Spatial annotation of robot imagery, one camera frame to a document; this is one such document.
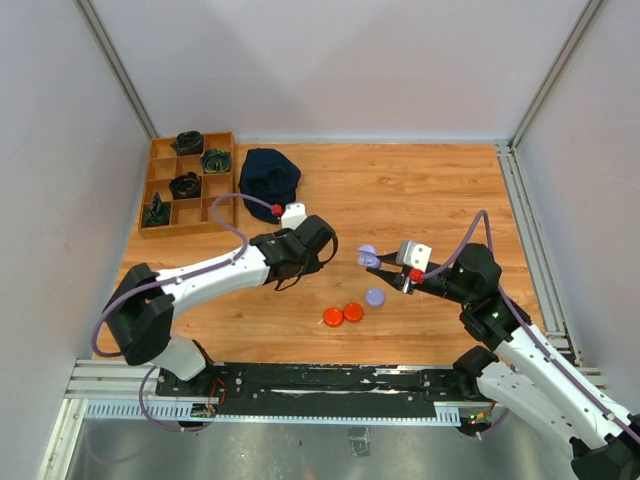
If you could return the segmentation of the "orange earbud charging case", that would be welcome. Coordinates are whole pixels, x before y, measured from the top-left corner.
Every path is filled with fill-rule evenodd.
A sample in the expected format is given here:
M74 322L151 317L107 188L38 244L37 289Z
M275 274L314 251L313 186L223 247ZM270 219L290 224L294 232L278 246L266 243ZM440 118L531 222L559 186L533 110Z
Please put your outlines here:
M331 328L336 328L344 323L344 313L338 307L330 307L323 312L323 323Z

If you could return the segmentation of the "purple charging case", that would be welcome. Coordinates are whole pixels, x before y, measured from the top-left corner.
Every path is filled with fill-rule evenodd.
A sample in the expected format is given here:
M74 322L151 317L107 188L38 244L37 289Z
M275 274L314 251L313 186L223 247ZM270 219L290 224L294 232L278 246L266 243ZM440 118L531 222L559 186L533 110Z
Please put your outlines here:
M379 308L384 305L386 295L379 288L370 288L365 293L365 302L372 308Z
M377 249L371 244L365 244L358 248L358 264L365 268L379 269L381 261L378 258Z

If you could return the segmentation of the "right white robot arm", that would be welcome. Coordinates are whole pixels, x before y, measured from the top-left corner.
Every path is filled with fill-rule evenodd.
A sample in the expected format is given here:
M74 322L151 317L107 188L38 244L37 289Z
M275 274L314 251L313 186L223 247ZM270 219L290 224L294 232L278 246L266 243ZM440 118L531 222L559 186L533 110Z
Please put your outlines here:
M578 371L503 292L492 251L467 244L451 266L430 262L430 253L414 241L388 255L365 245L358 262L398 291L460 305L460 320L479 344L454 363L455 392L485 397L524 420L569 457L579 479L638 478L638 416Z

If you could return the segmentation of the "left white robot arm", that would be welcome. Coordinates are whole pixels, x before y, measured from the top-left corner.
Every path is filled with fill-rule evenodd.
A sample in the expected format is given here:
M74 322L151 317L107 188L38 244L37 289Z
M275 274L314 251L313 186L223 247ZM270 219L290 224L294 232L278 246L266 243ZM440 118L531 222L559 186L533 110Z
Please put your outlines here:
M317 215L295 227L244 240L240 248L189 266L154 271L146 264L132 267L103 311L127 364L152 364L168 371L190 394L207 393L214 383L211 361L194 340L172 332L174 320L189 310L228 293L292 279L320 271L326 246L338 248L334 229Z

